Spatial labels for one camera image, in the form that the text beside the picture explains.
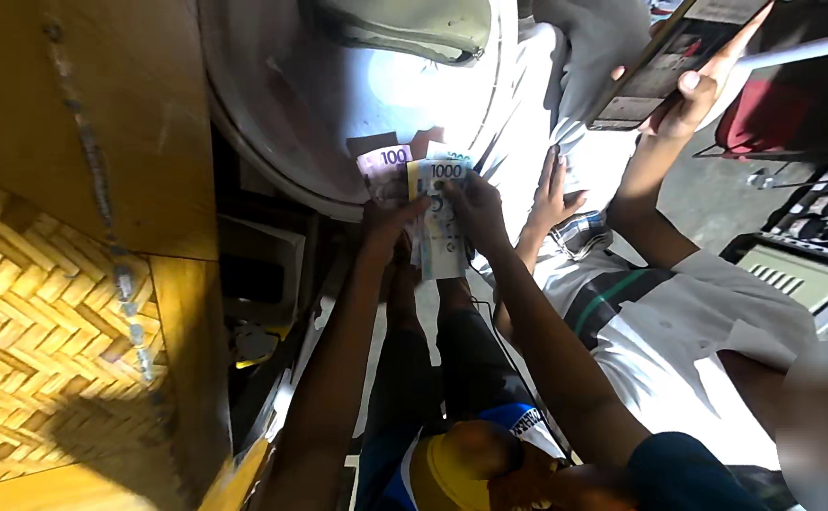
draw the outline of stack of cash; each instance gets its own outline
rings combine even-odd
[[[382,208],[395,208],[421,195],[431,204],[427,212],[406,227],[411,240],[411,264],[424,280],[464,276],[467,268],[464,238],[458,233],[452,204],[445,197],[445,181],[463,181],[474,167],[466,151],[430,142],[427,158],[411,161],[410,147],[392,145],[357,158],[366,190]]]

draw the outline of green stripe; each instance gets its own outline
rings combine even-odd
[[[615,283],[614,286],[607,289],[604,293],[595,296],[594,299],[590,301],[585,310],[581,311],[581,316],[579,316],[578,321],[575,323],[575,335],[577,335],[578,337],[581,336],[581,328],[584,326],[585,320],[587,320],[590,314],[594,312],[594,309],[599,307],[600,304],[608,300],[610,297],[612,297],[619,291],[625,289],[629,284],[635,282],[635,280],[640,278],[641,275],[643,275],[646,271],[647,270],[632,270],[632,272],[628,276],[626,276],[619,282]]]

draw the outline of wooden panel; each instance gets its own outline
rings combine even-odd
[[[103,150],[124,247],[214,260],[201,52],[183,0],[0,2],[0,186],[92,238],[105,228],[44,27]]]
[[[205,494],[198,511],[238,511],[248,496],[250,487],[265,469],[271,454],[270,447],[265,438],[260,438],[250,447],[239,467],[234,467],[233,460],[228,460]]]
[[[135,321],[146,331],[149,360],[158,360],[150,384],[115,298],[112,260],[134,273]],[[113,256],[0,189],[0,481],[170,449],[153,290],[145,259]]]
[[[186,511],[164,448],[147,448],[0,483],[13,511]]]
[[[151,256],[177,404],[175,455],[195,503],[231,454],[218,265]]]

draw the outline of woven bamboo mat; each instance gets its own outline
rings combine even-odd
[[[149,266],[120,259],[135,272],[158,388],[167,362]],[[0,189],[0,480],[169,441],[112,272],[105,247]]]

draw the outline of hand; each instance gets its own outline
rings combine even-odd
[[[458,228],[477,252],[488,257],[512,248],[502,219],[502,199],[495,187],[473,172],[467,173],[463,188],[452,180],[444,183]]]
[[[395,242],[401,235],[405,224],[423,215],[429,207],[429,198],[420,197],[397,209],[381,209],[372,200],[363,206],[364,241],[360,252],[371,257],[371,262],[379,269],[391,260]]]
[[[565,193],[568,166],[558,156],[559,145],[553,145],[546,152],[543,172],[534,192],[534,206],[527,217],[527,225],[538,234],[542,233],[541,236],[546,236],[551,228],[575,215],[579,207],[588,202],[586,190]]]
[[[667,99],[658,106],[638,129],[642,133],[671,138],[688,138],[694,134],[701,121],[723,94],[733,66],[742,56],[748,42],[770,14],[774,3],[767,4],[736,37],[717,52],[699,71],[685,71],[678,79],[680,97]],[[624,74],[624,66],[616,67],[612,77],[618,80]]]

